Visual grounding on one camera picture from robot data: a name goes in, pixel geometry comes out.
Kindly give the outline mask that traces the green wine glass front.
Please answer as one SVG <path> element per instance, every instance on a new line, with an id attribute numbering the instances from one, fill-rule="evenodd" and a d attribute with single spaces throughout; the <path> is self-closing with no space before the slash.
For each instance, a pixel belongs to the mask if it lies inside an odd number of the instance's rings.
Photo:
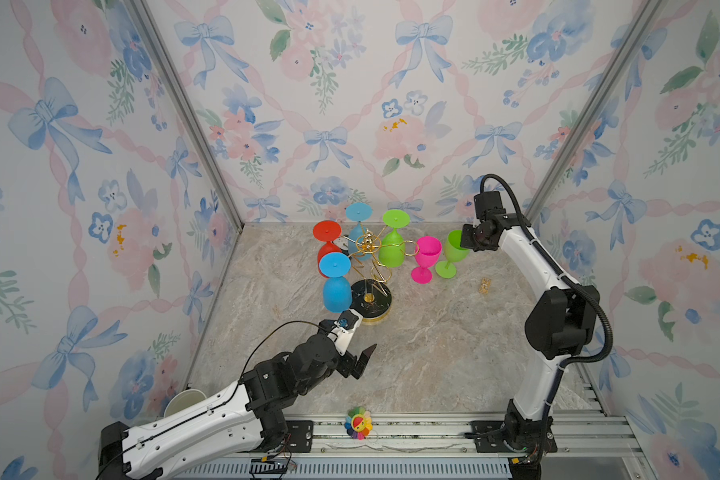
<path id="1" fill-rule="evenodd" d="M 443 243 L 443 255 L 445 259 L 435 265 L 435 271 L 441 278 L 453 278 L 457 274 L 456 264 L 467 257 L 469 249 L 461 246 L 461 240 L 461 230 L 453 230 L 446 237 Z"/>

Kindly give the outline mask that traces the magenta wine glass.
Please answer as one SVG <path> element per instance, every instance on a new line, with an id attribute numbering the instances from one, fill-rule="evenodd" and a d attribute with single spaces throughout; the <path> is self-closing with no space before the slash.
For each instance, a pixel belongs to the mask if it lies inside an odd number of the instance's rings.
<path id="1" fill-rule="evenodd" d="M 439 261 L 442 253 L 442 244 L 436 237 L 423 236 L 416 241 L 416 246 L 417 267 L 411 271 L 411 278 L 417 284 L 428 284 L 433 278 L 431 269 Z"/>

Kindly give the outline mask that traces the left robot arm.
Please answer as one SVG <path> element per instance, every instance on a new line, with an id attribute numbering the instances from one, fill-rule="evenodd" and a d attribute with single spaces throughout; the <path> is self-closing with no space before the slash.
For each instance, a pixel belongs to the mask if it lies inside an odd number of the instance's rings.
<path id="1" fill-rule="evenodd" d="M 316 333 L 173 415 L 135 427 L 110 424 L 101 432 L 97 476 L 171 479 L 227 454 L 278 450 L 288 435 L 285 409 L 332 373 L 360 378 L 375 349 L 355 356 L 334 335 Z"/>

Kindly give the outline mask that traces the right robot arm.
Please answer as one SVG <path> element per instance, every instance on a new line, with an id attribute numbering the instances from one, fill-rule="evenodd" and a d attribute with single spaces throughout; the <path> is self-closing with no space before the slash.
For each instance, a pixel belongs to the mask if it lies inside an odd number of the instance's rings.
<path id="1" fill-rule="evenodd" d="M 531 286 L 536 304 L 524 324 L 532 355 L 503 426 L 496 434 L 474 433 L 473 437 L 500 439 L 525 455 L 524 464 L 534 464 L 551 445 L 552 406 L 567 366 L 594 334 L 593 304 L 599 296 L 562 269 L 523 217 L 498 207 L 479 213 L 477 221 L 463 226 L 461 246 L 507 254 Z"/>

